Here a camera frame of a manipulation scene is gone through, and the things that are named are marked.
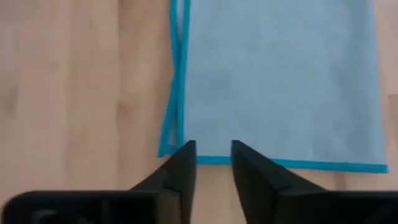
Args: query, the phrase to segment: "microfiber cloth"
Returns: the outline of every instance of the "microfiber cloth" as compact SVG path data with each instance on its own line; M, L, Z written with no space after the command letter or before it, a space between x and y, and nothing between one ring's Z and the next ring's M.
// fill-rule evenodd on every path
M174 77L170 90L169 103L160 136L158 157L174 154L177 147L177 93L179 88L181 37L184 14L184 0L170 1L170 39L172 45L172 57Z
M185 1L178 144L297 169L387 172L371 0Z

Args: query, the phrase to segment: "wooden table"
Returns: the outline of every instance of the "wooden table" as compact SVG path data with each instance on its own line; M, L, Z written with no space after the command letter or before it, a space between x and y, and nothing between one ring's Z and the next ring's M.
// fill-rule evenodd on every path
M295 170L328 189L398 189L398 1L375 0L389 174ZM128 189L156 159L169 2L0 0L0 202ZM198 168L193 223L244 223L230 167Z

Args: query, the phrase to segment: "wooden surface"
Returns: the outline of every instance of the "wooden surface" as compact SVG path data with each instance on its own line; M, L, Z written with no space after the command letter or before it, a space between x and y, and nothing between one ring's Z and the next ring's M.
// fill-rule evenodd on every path
M375 8L390 173L295 170L328 189L398 190L398 1ZM0 0L0 202L150 174L172 70L168 1ZM195 195L193 223L244 223L230 167Z

